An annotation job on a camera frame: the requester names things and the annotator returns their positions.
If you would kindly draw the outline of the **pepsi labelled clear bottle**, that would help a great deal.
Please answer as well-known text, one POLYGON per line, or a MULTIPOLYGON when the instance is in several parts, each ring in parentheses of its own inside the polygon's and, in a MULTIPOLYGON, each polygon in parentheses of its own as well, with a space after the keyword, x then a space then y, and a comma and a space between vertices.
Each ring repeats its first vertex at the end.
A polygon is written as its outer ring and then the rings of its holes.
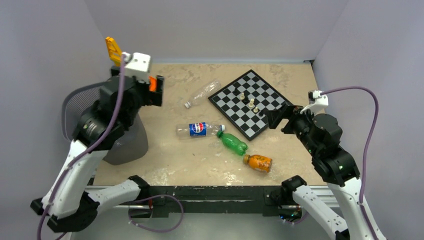
POLYGON ((216 136, 218 132, 224 132, 224 124, 215 124, 211 122, 195 122, 179 124, 175 128, 176 136, 180 139, 195 139, 210 136, 216 136))

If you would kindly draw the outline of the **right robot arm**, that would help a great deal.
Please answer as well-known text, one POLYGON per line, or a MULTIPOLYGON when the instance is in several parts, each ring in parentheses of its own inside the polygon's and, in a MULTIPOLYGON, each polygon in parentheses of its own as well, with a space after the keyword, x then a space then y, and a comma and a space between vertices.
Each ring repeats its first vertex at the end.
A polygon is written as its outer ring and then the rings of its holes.
POLYGON ((270 129, 287 119, 281 129, 293 134, 311 156, 315 171, 333 193, 342 216, 320 200, 299 175, 281 183, 278 204, 300 205, 326 231, 332 240, 384 240, 361 187, 363 182, 353 156, 340 145, 343 130, 332 115, 313 114, 301 106, 283 104, 275 110, 264 109, 270 129))

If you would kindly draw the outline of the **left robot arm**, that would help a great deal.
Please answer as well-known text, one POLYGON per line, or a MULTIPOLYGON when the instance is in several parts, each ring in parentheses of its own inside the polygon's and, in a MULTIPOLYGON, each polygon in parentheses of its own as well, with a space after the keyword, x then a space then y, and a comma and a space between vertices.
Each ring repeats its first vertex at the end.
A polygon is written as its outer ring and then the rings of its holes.
POLYGON ((133 175, 96 193, 86 191, 97 166, 135 123, 143 106, 161 106, 164 77, 141 81, 111 68, 111 77, 95 86, 95 101, 80 116, 72 133, 65 163, 49 192, 30 207, 54 233, 79 232, 102 212, 149 199, 149 185, 133 175))

